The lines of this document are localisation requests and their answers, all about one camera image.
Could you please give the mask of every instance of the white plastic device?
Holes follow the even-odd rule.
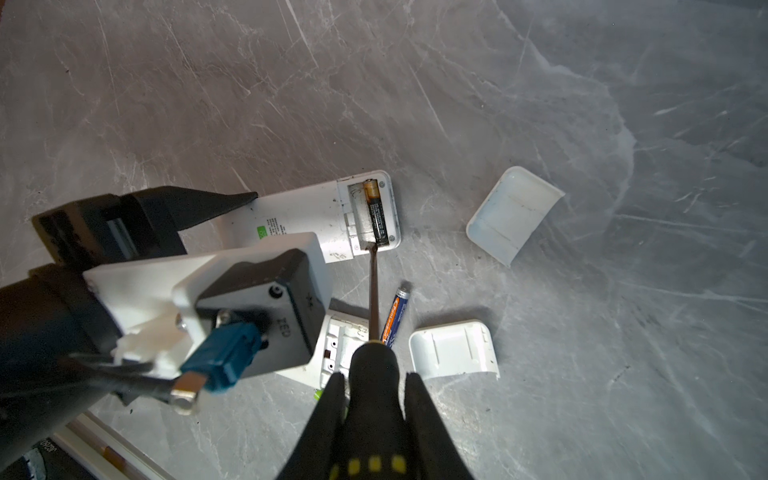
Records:
[[[224,248],[255,245],[269,237],[287,233],[314,232],[326,262],[351,260],[367,254],[365,245],[375,241],[362,183],[379,183],[389,245],[400,245],[392,179],[383,170],[333,180],[324,184],[259,197],[245,207],[218,217]]]
[[[310,362],[277,374],[314,389],[324,389],[335,372],[349,378],[352,354],[367,341],[368,320],[328,310]]]
[[[474,372],[500,376],[491,332],[479,320],[418,329],[408,344],[413,369],[423,379]]]
[[[499,262],[515,255],[565,193],[523,167],[509,168],[467,223],[467,237]]]
[[[235,263],[271,260],[293,248],[308,256],[313,288],[328,310],[333,283],[314,233],[267,237],[232,250],[101,265],[83,277],[124,335],[112,352],[115,362],[154,362],[150,376],[173,379],[208,335],[195,311],[198,296]]]

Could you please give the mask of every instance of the black and yellow handle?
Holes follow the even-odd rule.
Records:
[[[329,480],[415,478],[411,439],[397,388],[395,353],[379,341],[358,348],[349,368],[349,412]]]

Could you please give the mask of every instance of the screwdriver shaft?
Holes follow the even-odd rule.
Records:
[[[368,324],[368,340],[379,339],[379,271],[376,265],[376,252],[379,250],[379,246],[375,243],[369,245],[368,248],[371,253],[371,293],[369,298],[369,308],[371,320]]]

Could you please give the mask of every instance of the blue battery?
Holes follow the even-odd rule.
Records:
[[[389,309],[389,315],[382,332],[382,342],[389,348],[392,348],[392,344],[395,342],[395,335],[397,335],[397,329],[400,327],[402,314],[406,311],[410,296],[411,293],[403,287],[398,288],[397,293],[395,293],[395,300],[392,302],[392,308]]]

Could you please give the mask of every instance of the aa battery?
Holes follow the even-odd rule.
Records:
[[[395,293],[395,300],[392,302],[392,308],[389,309],[389,315],[382,332],[382,342],[389,348],[392,348],[392,344],[395,342],[395,335],[397,335],[397,329],[400,327],[402,314],[406,311],[406,304],[408,304],[410,296],[411,293],[403,287],[398,288],[397,293]]]
[[[382,206],[382,196],[379,192],[379,182],[375,179],[366,180],[362,183],[366,191],[366,202],[368,212],[371,214],[371,224],[373,225],[373,236],[376,238],[376,245],[384,247],[389,245],[389,235],[386,232],[386,223],[384,223],[384,207]]]

